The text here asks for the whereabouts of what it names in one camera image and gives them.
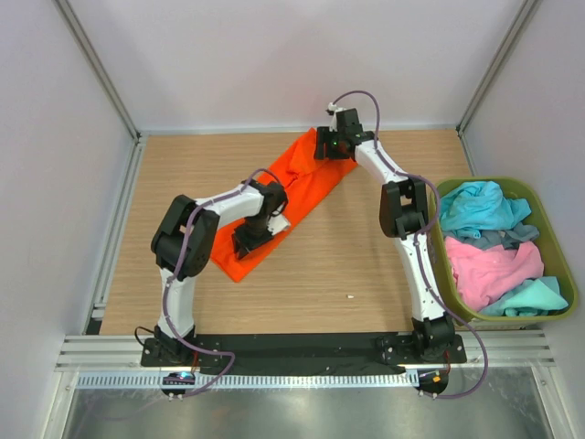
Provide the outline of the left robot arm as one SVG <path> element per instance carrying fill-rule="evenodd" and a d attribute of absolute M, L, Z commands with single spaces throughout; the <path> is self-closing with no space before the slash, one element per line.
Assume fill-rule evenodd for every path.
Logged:
<path fill-rule="evenodd" d="M 250 178 L 213 198 L 176 197 L 152 243 L 162 280 L 162 307 L 154 328 L 163 356 L 182 366 L 194 354 L 193 304 L 197 278 L 211 258 L 218 231 L 242 220 L 229 235 L 228 255 L 238 262 L 268 248 L 290 227 L 284 186 Z"/>

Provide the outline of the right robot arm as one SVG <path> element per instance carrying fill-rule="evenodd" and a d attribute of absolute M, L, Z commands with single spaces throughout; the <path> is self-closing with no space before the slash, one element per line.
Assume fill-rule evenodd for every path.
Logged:
<path fill-rule="evenodd" d="M 357 110 L 331 103 L 327 113 L 332 121 L 317 128 L 314 158 L 351 159 L 380 184 L 379 225 L 399 253 L 411 297 L 413 330 L 407 346 L 419 360 L 439 362 L 452 345 L 455 330 L 432 272 L 426 183 L 398 166 L 378 134 L 363 128 Z"/>

